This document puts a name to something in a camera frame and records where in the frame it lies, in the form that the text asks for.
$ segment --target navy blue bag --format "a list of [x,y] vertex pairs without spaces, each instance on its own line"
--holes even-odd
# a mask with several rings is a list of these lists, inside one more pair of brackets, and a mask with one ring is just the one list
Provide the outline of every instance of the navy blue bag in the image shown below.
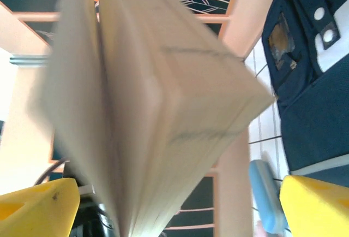
[[291,173],[349,185],[349,0],[273,0],[262,43]]

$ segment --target light blue object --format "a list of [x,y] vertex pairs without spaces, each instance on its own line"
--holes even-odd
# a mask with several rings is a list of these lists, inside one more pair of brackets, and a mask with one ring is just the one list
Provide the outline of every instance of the light blue object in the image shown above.
[[288,225],[270,167],[261,159],[251,161],[249,178],[264,230],[281,233]]

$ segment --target white button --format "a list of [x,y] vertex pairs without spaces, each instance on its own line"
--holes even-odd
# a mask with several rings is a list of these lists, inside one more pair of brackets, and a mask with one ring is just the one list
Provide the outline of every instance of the white button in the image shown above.
[[325,9],[323,7],[318,8],[314,13],[314,19],[320,20],[325,15]]
[[326,30],[324,35],[323,35],[323,41],[324,42],[331,42],[333,40],[333,35],[334,35],[334,32],[332,29]]

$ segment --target yellow object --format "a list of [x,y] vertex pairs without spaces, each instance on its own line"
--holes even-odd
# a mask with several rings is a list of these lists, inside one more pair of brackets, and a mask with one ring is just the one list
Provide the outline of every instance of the yellow object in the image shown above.
[[280,200],[294,237],[349,236],[349,188],[289,175]]
[[69,236],[79,190],[74,179],[59,179],[0,196],[0,237]]

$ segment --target open book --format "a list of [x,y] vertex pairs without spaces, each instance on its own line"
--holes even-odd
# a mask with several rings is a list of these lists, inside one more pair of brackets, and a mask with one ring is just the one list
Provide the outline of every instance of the open book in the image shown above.
[[117,236],[157,237],[273,101],[178,0],[61,0],[40,107]]

